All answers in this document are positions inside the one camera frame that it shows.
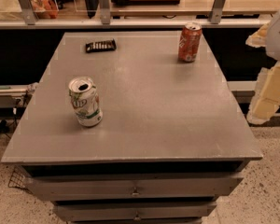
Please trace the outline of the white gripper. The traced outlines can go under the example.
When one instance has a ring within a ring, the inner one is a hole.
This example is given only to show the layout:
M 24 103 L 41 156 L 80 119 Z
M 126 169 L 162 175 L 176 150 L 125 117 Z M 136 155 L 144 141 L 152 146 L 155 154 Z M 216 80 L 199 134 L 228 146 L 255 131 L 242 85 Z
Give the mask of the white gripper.
M 280 9 L 273 15 L 270 24 L 262 25 L 245 43 L 253 48 L 266 47 L 266 54 L 280 61 Z M 277 62 L 270 69 L 260 70 L 246 119 L 251 124 L 263 124 L 271 119 L 279 107 L 280 62 Z

